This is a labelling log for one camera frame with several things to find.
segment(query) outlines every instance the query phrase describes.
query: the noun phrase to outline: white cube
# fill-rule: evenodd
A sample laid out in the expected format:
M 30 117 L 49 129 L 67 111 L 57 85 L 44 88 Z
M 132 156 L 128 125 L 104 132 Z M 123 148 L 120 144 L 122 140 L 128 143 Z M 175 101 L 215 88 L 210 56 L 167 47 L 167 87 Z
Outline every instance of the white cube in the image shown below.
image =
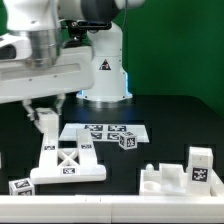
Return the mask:
M 137 148 L 137 135 L 132 132 L 122 132 L 119 136 L 119 146 L 125 150 Z
M 10 195 L 35 195 L 34 185 L 29 178 L 9 182 Z

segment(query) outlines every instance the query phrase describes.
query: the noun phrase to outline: white block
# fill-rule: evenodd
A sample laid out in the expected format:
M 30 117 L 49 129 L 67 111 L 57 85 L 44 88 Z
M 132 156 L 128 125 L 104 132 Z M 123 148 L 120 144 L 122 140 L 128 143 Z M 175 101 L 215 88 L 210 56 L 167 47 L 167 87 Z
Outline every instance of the white block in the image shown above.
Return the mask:
M 36 123 L 42 133 L 55 132 L 59 129 L 59 116 L 51 108 L 37 108 L 39 120 Z
M 9 182 L 10 195 L 35 195 L 34 185 L 29 178 Z
M 187 193 L 210 196 L 212 169 L 192 167 L 187 169 Z
M 80 166 L 94 166 L 97 165 L 96 151 L 89 129 L 78 129 L 77 147 L 79 151 Z
M 122 132 L 119 136 L 119 146 L 125 150 L 137 148 L 137 135 L 132 132 Z
M 188 167 L 212 168 L 213 154 L 210 148 L 190 147 Z
M 56 167 L 47 171 L 35 168 L 30 178 L 34 184 L 103 181 L 106 179 L 106 169 L 102 165 Z
M 39 167 L 52 169 L 58 165 L 58 133 L 45 133 L 42 143 Z
M 209 196 L 213 154 L 210 148 L 190 147 L 188 160 L 187 193 Z

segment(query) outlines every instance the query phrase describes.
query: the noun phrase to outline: warning label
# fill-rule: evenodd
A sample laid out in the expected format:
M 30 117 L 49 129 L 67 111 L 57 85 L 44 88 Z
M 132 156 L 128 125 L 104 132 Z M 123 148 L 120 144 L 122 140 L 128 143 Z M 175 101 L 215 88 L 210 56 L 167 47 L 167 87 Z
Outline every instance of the warning label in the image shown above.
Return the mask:
M 103 62 L 103 64 L 100 66 L 100 70 L 103 70 L 103 71 L 110 71 L 111 70 L 110 65 L 109 65 L 109 63 L 106 59 Z

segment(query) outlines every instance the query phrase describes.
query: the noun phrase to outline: white slotted block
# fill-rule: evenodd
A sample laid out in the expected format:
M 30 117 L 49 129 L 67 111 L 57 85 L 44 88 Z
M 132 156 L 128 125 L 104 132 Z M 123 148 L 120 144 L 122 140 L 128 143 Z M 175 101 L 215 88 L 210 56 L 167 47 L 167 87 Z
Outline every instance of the white slotted block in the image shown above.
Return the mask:
M 58 134 L 47 133 L 44 134 L 42 143 L 39 167 L 46 169 L 53 169 L 58 165 Z
M 79 150 L 79 164 L 80 166 L 97 165 L 96 151 L 89 129 L 78 129 L 77 147 Z

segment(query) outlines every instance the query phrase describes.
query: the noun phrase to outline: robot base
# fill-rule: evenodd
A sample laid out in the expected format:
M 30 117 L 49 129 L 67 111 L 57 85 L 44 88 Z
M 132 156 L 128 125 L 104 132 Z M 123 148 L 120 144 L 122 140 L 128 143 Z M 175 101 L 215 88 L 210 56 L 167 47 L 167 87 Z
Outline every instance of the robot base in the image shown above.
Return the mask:
M 133 103 L 132 94 L 129 96 L 124 96 L 123 99 L 118 101 L 97 101 L 97 100 L 89 100 L 88 98 L 85 98 L 81 93 L 78 93 L 76 95 L 77 102 L 81 105 L 85 105 L 88 107 L 94 107 L 94 108 L 117 108 L 120 106 L 130 105 Z

